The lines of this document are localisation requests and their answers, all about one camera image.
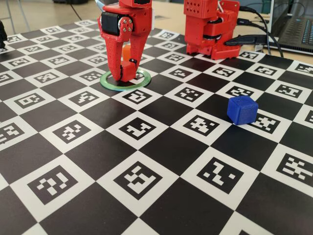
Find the red robot arm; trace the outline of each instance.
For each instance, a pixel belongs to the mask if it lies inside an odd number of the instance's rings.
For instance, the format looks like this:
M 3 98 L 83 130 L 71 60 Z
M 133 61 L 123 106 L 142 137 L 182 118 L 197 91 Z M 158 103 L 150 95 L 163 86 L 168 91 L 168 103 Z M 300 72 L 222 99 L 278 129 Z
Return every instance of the red robot arm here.
M 113 78 L 123 82 L 135 78 L 142 52 L 151 31 L 151 0 L 120 0 L 103 7 L 98 19 L 106 41 L 108 65 Z M 123 43 L 131 41 L 131 58 L 121 62 Z
M 210 55 L 212 59 L 232 58 L 239 55 L 240 46 L 225 46 L 232 39 L 237 23 L 239 2 L 222 0 L 185 0 L 185 41 L 187 53 Z

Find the cable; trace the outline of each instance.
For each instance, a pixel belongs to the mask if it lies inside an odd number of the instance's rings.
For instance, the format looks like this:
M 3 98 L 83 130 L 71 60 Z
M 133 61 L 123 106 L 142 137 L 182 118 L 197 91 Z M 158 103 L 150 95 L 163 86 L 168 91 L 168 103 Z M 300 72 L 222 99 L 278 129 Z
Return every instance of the cable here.
M 82 18 L 80 18 L 80 16 L 78 15 L 78 13 L 75 11 L 75 9 L 74 9 L 74 7 L 73 7 L 72 3 L 70 3 L 70 6 L 72 7 L 73 11 L 75 12 L 75 14 L 76 14 L 76 15 L 77 15 L 77 17 L 79 18 L 79 20 L 81 20 L 81 21 L 82 21 Z
M 260 19 L 263 21 L 263 24 L 265 25 L 265 29 L 266 29 L 266 38 L 267 38 L 267 41 L 268 41 L 268 54 L 271 55 L 271 52 L 270 52 L 270 47 L 269 47 L 269 32 L 268 32 L 268 25 L 266 24 L 264 18 L 260 15 L 260 13 L 258 13 L 256 10 L 254 10 L 253 8 L 250 8 L 248 6 L 241 6 L 239 8 L 240 11 L 247 11 L 247 12 L 251 12 L 251 13 L 254 13 L 254 14 L 257 14 L 258 17 L 260 17 Z

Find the blue 3d-printed cube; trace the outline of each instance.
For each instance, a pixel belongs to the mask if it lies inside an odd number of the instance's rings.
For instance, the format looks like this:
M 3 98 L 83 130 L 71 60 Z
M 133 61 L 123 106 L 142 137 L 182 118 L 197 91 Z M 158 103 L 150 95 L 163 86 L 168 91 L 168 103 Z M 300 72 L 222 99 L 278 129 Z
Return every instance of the blue 3d-printed cube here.
M 227 115 L 236 124 L 255 122 L 259 105 L 248 95 L 230 98 L 228 101 Z

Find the green ring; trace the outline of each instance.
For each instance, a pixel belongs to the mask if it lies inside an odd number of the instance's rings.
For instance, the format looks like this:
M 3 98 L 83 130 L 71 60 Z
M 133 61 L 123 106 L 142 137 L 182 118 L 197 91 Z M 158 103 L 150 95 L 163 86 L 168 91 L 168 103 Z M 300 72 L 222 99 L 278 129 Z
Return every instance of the green ring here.
M 151 81 L 151 75 L 147 71 L 144 71 L 144 70 L 137 70 L 137 72 L 144 75 L 145 78 L 142 82 L 135 84 L 135 85 L 131 85 L 131 86 L 127 86 L 127 87 L 121 87 L 121 86 L 116 86 L 116 85 L 109 83 L 108 77 L 111 75 L 110 71 L 106 72 L 104 75 L 101 76 L 100 84 L 104 88 L 107 88 L 107 89 L 110 89 L 113 91 L 119 91 L 119 92 L 130 91 L 130 90 L 134 90 L 134 89 L 138 89 L 138 88 L 147 86 Z

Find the laptop keyboard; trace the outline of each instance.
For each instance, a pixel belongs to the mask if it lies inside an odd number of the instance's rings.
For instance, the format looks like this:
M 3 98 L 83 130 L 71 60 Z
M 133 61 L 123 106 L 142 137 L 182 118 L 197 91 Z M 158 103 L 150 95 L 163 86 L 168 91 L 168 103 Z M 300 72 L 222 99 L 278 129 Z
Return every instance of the laptop keyboard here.
M 307 20 L 302 38 L 303 44 L 313 45 L 313 21 Z

